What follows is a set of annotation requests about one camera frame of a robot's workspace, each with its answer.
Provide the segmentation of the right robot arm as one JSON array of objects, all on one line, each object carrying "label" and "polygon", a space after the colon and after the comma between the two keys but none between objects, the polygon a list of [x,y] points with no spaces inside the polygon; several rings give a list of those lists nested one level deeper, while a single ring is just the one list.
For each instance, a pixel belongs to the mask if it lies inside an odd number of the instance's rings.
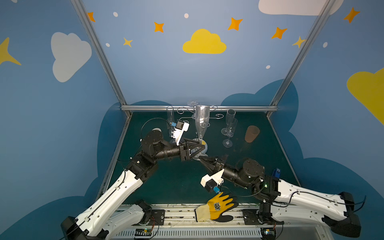
[{"label": "right robot arm", "polygon": [[245,159],[236,169],[218,157],[200,156],[210,175],[202,178],[202,186],[218,192],[225,180],[251,190],[251,197],[261,201],[258,210],[244,211],[247,225],[283,225],[291,221],[329,227],[340,236],[358,238],[361,223],[356,215],[353,195],[319,193],[290,184],[274,176],[266,176],[257,161]]}]

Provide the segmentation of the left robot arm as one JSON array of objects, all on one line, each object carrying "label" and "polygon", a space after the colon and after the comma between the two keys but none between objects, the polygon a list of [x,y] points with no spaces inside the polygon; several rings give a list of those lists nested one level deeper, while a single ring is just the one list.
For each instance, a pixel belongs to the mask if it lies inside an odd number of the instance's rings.
[{"label": "left robot arm", "polygon": [[153,129],[142,139],[141,147],[115,183],[93,205],[61,223],[65,240],[109,240],[129,226],[146,224],[152,208],[143,200],[117,215],[114,212],[156,172],[160,160],[178,157],[189,161],[204,152],[207,145],[180,136],[170,143],[159,129]]}]

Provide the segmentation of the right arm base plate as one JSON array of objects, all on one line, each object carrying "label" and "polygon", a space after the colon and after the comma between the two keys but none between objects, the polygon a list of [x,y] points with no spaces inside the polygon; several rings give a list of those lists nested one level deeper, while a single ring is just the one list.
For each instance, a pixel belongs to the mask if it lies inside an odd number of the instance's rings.
[{"label": "right arm base plate", "polygon": [[266,225],[271,221],[271,213],[261,209],[242,210],[245,225]]}]

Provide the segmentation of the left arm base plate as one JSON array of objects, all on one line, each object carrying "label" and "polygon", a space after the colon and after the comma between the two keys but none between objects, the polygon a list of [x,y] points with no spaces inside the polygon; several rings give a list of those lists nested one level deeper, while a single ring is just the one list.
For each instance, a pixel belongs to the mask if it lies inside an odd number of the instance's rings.
[{"label": "left arm base plate", "polygon": [[147,226],[163,226],[165,222],[165,210],[152,209]]}]

